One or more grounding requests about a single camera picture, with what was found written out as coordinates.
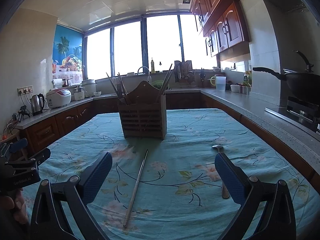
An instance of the blue floral tablecloth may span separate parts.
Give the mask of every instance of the blue floral tablecloth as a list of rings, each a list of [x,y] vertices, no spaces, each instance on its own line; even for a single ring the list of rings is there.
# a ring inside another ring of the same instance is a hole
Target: blue floral tablecloth
[[[221,179],[214,166],[222,144],[225,154],[250,176],[263,182],[287,181],[297,225],[304,237],[318,221],[320,196],[279,153],[239,122],[219,109],[168,110],[167,135],[125,139],[119,114],[100,114],[49,146],[51,157],[40,166],[42,179],[66,181],[110,152],[113,166],[95,200],[91,213],[111,240],[217,239],[239,205],[222,199]],[[123,220],[136,177],[145,155],[138,192],[129,225]],[[39,184],[24,189],[31,217]],[[67,204],[63,204],[75,235],[82,239]],[[261,204],[245,237],[260,219]]]

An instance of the frying pan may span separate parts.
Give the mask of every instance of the frying pan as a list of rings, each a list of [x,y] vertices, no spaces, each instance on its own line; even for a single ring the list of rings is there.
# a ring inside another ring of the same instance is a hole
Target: frying pan
[[[285,74],[280,74],[273,71],[272,69],[265,67],[254,67],[253,71],[267,72],[275,76],[279,80],[286,81],[289,89],[295,97],[298,99],[309,102],[312,104],[320,104],[320,76],[312,74],[311,68],[312,64],[309,63],[305,55],[300,51],[297,52],[306,62],[307,71],[306,72],[289,72]]]

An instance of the human hand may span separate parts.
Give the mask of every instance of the human hand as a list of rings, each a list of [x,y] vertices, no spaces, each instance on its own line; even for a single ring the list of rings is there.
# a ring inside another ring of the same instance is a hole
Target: human hand
[[[10,210],[16,207],[18,211],[13,214],[14,219],[20,224],[26,224],[28,223],[27,206],[21,191],[23,191],[23,188],[17,190],[14,201],[9,196],[0,196],[0,208]]]

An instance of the electric kettle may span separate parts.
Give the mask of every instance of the electric kettle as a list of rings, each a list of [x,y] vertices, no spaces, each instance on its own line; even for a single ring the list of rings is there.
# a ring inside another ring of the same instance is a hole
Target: electric kettle
[[[32,115],[35,116],[37,114],[41,114],[43,108],[44,108],[44,96],[43,96],[43,94],[32,96],[32,98],[31,98]]]

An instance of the electrical outlet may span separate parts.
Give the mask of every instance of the electrical outlet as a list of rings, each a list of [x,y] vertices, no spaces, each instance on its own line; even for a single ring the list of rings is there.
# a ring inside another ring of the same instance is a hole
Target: electrical outlet
[[[33,92],[33,85],[23,87],[23,88],[18,88],[18,96],[20,96],[21,94],[24,94],[25,92],[26,94]]]

